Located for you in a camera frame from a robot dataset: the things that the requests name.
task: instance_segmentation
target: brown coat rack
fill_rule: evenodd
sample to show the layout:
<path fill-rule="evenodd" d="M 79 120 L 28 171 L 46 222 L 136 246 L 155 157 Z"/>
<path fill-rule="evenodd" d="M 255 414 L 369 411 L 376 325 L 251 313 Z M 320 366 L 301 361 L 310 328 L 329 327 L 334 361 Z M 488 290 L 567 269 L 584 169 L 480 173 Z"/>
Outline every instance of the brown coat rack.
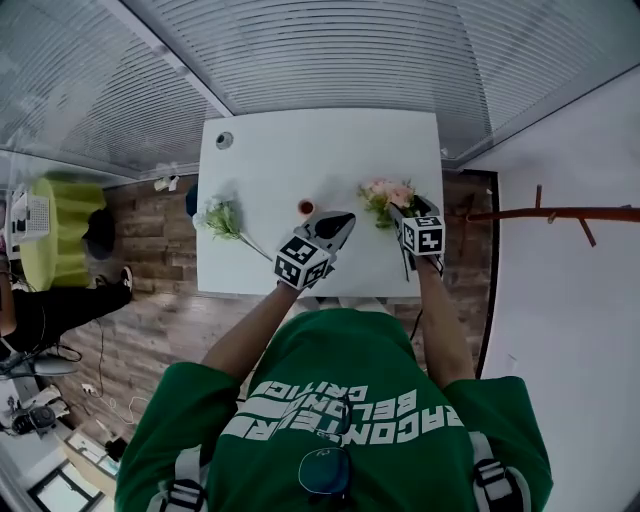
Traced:
<path fill-rule="evenodd" d="M 580 226 L 584 230 L 591 247 L 596 246 L 596 239 L 589 229 L 587 219 L 609 220 L 618 222 L 640 222 L 640 208 L 633 208 L 631 205 L 620 206 L 617 208 L 541 208 L 542 202 L 542 185 L 538 185 L 536 190 L 535 208 L 520 208 L 517 210 L 504 210 L 492 213 L 477 213 L 467 215 L 467 222 L 485 222 L 489 220 L 502 219 L 518 219 L 526 217 L 546 218 L 549 224 L 552 224 L 557 218 L 576 219 L 580 222 Z"/>

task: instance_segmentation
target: person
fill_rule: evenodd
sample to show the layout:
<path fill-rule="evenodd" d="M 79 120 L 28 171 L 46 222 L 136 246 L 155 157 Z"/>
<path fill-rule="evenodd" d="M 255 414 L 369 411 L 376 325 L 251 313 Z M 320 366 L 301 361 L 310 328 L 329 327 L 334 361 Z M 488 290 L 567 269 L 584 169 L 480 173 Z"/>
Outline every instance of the person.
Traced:
<path fill-rule="evenodd" d="M 10 275 L 9 259 L 0 253 L 0 336 L 13 350 L 28 354 L 55 345 L 66 331 L 122 308 L 132 297 L 129 267 L 114 284 L 100 276 L 96 288 L 40 292 L 13 290 Z M 8 356 L 9 350 L 0 344 L 0 359 Z"/>
<path fill-rule="evenodd" d="M 510 496 L 531 506 L 499 510 L 542 510 L 551 472 L 524 382 L 475 380 L 439 273 L 416 266 L 428 376 L 388 314 L 313 311 L 276 332 L 299 295 L 280 282 L 200 364 L 166 370 L 123 456 L 116 510 L 471 511 L 474 482 L 488 493 L 506 467 L 521 477 Z M 474 459 L 472 432 L 499 463 Z M 194 485 L 198 457 L 208 477 Z"/>

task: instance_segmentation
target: sneaker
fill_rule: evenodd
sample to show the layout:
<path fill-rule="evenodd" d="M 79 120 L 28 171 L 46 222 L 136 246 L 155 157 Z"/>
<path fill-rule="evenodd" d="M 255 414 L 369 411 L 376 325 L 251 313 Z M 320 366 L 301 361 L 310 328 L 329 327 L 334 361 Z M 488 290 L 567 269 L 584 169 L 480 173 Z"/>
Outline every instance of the sneaker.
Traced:
<path fill-rule="evenodd" d="M 120 280 L 129 289 L 129 292 L 133 293 L 133 272 L 131 272 L 131 267 L 126 266 L 122 269 Z"/>

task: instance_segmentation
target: small cup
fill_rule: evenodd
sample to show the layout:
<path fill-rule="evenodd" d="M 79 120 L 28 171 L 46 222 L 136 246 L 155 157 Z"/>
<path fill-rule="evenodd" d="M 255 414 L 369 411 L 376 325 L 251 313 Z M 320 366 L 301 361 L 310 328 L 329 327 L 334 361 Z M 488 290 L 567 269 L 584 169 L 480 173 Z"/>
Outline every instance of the small cup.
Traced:
<path fill-rule="evenodd" d="M 302 199 L 298 203 L 298 213 L 305 219 L 311 217 L 311 215 L 313 215 L 313 212 L 315 211 L 316 205 L 313 204 L 313 201 L 311 199 Z"/>

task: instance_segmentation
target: wooden floor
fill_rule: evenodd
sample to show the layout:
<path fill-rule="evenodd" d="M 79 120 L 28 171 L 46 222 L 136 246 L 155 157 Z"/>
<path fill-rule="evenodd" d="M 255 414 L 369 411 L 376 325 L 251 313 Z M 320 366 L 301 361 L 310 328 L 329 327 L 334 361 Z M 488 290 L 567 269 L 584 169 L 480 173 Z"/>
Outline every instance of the wooden floor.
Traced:
<path fill-rule="evenodd" d="M 185 195 L 197 177 L 180 179 L 175 192 L 155 192 L 152 182 L 106 191 L 116 220 L 114 257 L 91 262 L 93 275 L 116 277 L 124 263 L 134 272 L 134 300 L 125 308 L 97 322 L 70 331 L 63 342 L 83 354 L 78 372 L 52 379 L 71 407 L 68 420 L 78 425 L 89 417 L 100 419 L 113 432 L 129 439 L 135 425 L 128 409 L 132 397 L 150 398 L 160 377 L 177 361 L 199 361 L 207 349 L 259 300 L 214 298 L 200 294 L 196 286 L 196 239 L 185 212 Z M 487 178 L 444 175 L 447 216 L 445 284 L 465 327 L 474 358 L 480 351 L 487 314 L 491 268 L 491 226 L 468 225 L 464 250 L 462 227 L 455 218 L 467 211 L 474 195 L 473 211 L 488 211 L 491 199 Z M 410 332 L 420 307 L 417 300 L 394 301 L 387 308 Z M 116 401 L 118 417 L 108 405 L 83 394 L 81 384 L 100 387 L 98 363 L 102 341 L 104 401 Z M 424 367 L 420 331 L 414 340 Z M 146 403 L 134 400 L 134 423 Z"/>

